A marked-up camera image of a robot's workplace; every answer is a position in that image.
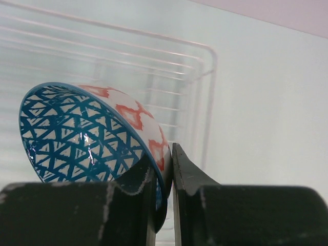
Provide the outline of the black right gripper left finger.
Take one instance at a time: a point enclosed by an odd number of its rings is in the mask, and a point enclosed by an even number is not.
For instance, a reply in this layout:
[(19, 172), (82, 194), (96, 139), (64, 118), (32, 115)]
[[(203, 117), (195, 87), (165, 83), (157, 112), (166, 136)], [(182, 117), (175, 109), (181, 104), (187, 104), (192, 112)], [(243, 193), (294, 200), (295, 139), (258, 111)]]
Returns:
[(1, 245), (154, 245), (155, 192), (146, 156), (114, 181), (9, 184)]

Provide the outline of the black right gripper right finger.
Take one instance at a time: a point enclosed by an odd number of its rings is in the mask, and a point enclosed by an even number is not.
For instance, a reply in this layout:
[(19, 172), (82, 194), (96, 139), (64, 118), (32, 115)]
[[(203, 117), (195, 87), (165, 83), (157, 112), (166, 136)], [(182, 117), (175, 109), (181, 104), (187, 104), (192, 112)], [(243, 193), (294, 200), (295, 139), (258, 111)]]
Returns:
[(327, 245), (327, 205), (302, 186), (222, 185), (174, 143), (176, 245)]

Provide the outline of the blue triangle pattern bowl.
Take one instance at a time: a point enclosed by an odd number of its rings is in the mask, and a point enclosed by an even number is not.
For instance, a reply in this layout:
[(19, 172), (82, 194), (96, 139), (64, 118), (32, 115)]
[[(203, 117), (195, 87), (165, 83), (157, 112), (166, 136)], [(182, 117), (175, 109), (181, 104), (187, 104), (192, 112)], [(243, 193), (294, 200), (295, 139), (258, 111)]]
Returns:
[(19, 131), (42, 182), (113, 181), (142, 158), (156, 174), (156, 230), (165, 222), (172, 155), (153, 115), (112, 87), (59, 82), (33, 87), (19, 108)]

